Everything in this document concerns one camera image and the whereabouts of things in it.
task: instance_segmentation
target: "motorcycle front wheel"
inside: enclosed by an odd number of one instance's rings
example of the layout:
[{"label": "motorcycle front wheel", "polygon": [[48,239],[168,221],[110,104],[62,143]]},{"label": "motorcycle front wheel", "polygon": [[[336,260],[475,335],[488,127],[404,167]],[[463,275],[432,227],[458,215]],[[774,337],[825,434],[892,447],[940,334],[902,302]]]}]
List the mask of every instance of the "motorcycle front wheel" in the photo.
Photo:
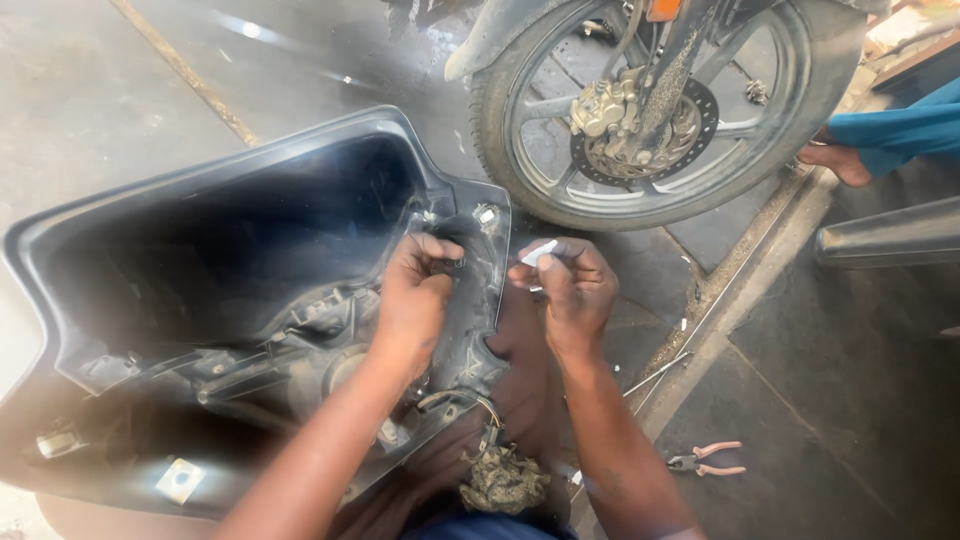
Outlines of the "motorcycle front wheel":
[{"label": "motorcycle front wheel", "polygon": [[[709,87],[747,39],[766,29],[775,49],[769,53],[776,57],[775,80],[766,82],[766,105],[757,106],[754,117],[731,120],[721,104],[712,148],[695,162],[673,174],[663,171],[630,187],[615,187],[580,174],[562,141],[552,157],[534,156],[545,138],[569,137],[564,103],[576,95],[575,86],[569,95],[557,96],[551,94],[556,86],[545,91],[535,80],[559,67],[577,86],[588,83],[562,66],[558,55],[569,56],[564,43],[583,21],[622,15],[612,10],[622,10],[622,2],[573,0],[548,12],[473,75],[470,94],[474,145],[491,179],[536,216],[586,231],[631,231],[681,221],[719,207],[783,166],[843,96],[860,58],[866,23],[865,13],[831,0],[786,0],[755,16],[704,51],[691,78]],[[532,123],[540,123],[546,137],[531,134]]]}]

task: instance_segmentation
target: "hand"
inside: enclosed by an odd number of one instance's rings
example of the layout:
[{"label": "hand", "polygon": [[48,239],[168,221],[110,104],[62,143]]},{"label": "hand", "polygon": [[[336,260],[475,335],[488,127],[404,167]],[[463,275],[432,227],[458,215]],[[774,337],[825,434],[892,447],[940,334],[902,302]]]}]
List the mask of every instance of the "hand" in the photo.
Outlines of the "hand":
[{"label": "hand", "polygon": [[431,275],[434,262],[464,256],[464,248],[427,233],[407,234],[387,263],[380,286],[380,314],[371,351],[392,362],[406,362],[409,381],[430,363],[444,327],[446,299],[453,279]]},{"label": "hand", "polygon": [[[535,240],[520,250],[520,257],[549,240]],[[546,341],[561,365],[602,354],[603,330],[619,282],[596,246],[579,238],[557,238],[552,253],[537,258],[536,268],[521,263],[508,276],[518,287],[537,281],[543,287]]]}]

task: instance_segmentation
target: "pliers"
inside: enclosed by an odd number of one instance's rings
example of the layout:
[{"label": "pliers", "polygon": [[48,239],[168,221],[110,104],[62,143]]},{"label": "pliers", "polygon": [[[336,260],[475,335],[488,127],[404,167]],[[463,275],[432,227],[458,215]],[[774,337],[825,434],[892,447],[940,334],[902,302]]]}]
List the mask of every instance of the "pliers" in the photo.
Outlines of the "pliers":
[{"label": "pliers", "polygon": [[746,472],[747,469],[745,467],[728,467],[726,469],[717,469],[716,467],[710,467],[709,465],[697,463],[697,459],[707,457],[718,450],[724,450],[727,448],[740,448],[741,446],[743,446],[743,443],[740,441],[732,441],[729,443],[713,443],[706,448],[693,447],[693,454],[674,455],[666,460],[666,466],[671,471],[696,471],[700,476],[739,475],[740,473]]}]

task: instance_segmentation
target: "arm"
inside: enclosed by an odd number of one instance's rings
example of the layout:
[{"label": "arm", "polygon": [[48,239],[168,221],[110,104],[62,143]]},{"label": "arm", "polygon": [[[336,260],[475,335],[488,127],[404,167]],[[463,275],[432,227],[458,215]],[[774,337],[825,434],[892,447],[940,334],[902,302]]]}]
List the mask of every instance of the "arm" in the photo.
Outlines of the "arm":
[{"label": "arm", "polygon": [[563,373],[577,455],[597,519],[613,540],[661,538],[691,529],[700,534],[603,361],[601,341],[616,275],[590,242],[557,240],[553,255],[540,256],[537,268],[519,264],[510,269],[510,278],[517,286],[539,281],[547,296],[546,340]]},{"label": "arm", "polygon": [[213,534],[214,540],[323,538],[383,421],[426,369],[453,287],[435,259],[464,250],[410,234],[383,276],[376,334],[357,370],[317,410]]}]

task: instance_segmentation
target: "person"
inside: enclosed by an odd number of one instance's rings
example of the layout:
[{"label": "person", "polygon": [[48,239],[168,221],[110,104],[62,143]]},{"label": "person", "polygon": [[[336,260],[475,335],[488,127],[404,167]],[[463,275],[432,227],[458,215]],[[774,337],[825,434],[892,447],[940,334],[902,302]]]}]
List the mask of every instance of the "person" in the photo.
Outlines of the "person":
[{"label": "person", "polygon": [[[554,420],[563,391],[589,500],[607,535],[613,540],[702,537],[603,360],[601,341],[617,292],[616,275],[590,242],[557,240],[536,268],[510,268],[512,284],[504,287],[498,333],[487,341],[511,364],[491,394],[507,440],[557,479]],[[520,256],[545,241],[532,243]],[[536,509],[517,516],[464,509],[456,491],[469,468],[464,452],[478,452],[479,431],[489,418],[479,406],[338,512],[375,434],[407,385],[427,368],[440,337],[453,282],[444,274],[431,275],[431,269],[441,259],[463,255],[460,246],[425,233],[399,242],[383,276],[379,321],[367,356],[233,508],[214,539],[575,537],[565,521],[569,498],[561,480],[549,485],[562,494],[565,512],[547,496],[544,504],[550,508],[540,514],[545,519],[534,516]],[[529,292],[534,282],[547,298],[545,334]],[[547,347],[560,366],[562,390],[550,384],[557,370],[536,360],[549,358]]]},{"label": "person", "polygon": [[797,159],[862,187],[920,155],[960,159],[960,78],[906,109],[834,114]]}]

